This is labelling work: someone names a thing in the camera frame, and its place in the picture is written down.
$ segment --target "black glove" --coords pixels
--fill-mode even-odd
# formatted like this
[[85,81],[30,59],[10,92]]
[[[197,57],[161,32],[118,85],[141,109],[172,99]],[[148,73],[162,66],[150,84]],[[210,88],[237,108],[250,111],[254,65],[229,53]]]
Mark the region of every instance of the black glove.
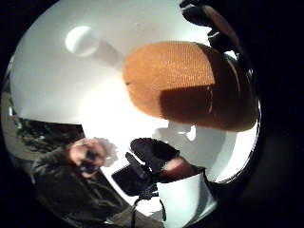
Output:
[[151,168],[153,174],[160,173],[165,164],[180,153],[171,145],[150,138],[135,139],[130,146],[134,154]]

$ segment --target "person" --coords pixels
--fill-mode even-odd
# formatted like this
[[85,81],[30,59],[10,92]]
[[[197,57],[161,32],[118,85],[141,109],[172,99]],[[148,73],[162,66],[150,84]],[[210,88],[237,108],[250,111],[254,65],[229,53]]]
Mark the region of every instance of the person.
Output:
[[[154,148],[163,154],[173,148],[164,142],[154,144],[155,142],[137,139],[131,143],[131,148],[138,155],[149,155],[151,151],[147,148],[153,150],[152,147],[156,144],[165,145]],[[87,156],[89,151],[95,152],[93,159]],[[76,227],[128,227],[132,208],[117,194],[99,169],[104,164],[105,157],[105,147],[96,138],[83,138],[66,148],[59,147],[46,153],[33,165],[38,198],[55,215]],[[161,164],[160,161],[153,158],[152,160],[153,163]],[[84,161],[88,170],[81,169]],[[171,158],[158,173],[172,181],[196,174],[195,169],[181,156]],[[136,221],[136,227],[162,227],[161,222],[145,217],[139,212],[136,213]]]

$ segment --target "dark jacket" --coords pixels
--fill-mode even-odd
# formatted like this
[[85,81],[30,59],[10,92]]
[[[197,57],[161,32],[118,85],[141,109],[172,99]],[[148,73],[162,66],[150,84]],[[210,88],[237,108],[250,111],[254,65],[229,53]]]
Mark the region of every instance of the dark jacket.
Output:
[[102,172],[85,179],[62,148],[38,159],[33,165],[33,177],[49,209],[80,227],[101,224],[127,207]]

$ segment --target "hand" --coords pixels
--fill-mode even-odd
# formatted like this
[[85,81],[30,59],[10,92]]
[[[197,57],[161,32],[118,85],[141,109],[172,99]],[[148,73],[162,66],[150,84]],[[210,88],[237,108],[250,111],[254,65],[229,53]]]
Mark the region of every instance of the hand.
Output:
[[[96,152],[96,156],[93,160],[89,160],[86,156],[87,150]],[[82,162],[91,163],[95,166],[102,166],[105,162],[106,151],[101,141],[98,139],[83,138],[75,142],[67,150],[67,158],[77,166],[81,166]],[[91,177],[93,174],[83,172],[85,178]]]

